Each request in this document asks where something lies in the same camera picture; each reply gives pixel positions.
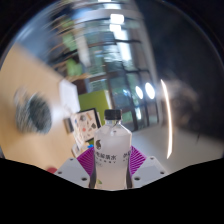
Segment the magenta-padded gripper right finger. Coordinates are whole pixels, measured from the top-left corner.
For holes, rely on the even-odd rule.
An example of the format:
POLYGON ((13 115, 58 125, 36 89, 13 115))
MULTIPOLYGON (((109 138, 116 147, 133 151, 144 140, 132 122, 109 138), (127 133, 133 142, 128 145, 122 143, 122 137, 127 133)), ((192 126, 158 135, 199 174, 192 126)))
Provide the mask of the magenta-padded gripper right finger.
POLYGON ((126 184, 128 189, 146 186, 167 175, 167 171, 154 156, 146 156, 131 147, 126 184))

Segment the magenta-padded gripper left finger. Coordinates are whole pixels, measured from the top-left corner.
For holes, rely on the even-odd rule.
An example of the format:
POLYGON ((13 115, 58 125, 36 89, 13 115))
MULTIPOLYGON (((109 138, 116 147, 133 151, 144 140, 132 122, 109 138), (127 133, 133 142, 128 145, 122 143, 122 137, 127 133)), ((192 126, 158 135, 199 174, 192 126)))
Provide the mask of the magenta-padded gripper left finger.
POLYGON ((67 159, 55 175, 78 186, 93 189, 96 183, 94 148, 87 149, 77 158, 67 159))

